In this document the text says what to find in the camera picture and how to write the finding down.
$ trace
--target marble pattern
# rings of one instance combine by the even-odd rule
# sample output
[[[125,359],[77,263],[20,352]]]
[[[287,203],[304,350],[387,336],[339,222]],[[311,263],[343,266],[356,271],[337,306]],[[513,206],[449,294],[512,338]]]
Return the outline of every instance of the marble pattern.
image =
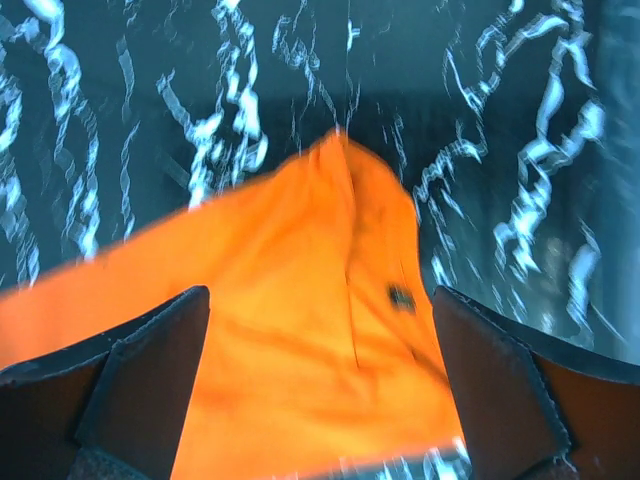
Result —
[[[636,0],[0,5],[2,288],[338,127],[413,196],[429,291],[640,362]]]

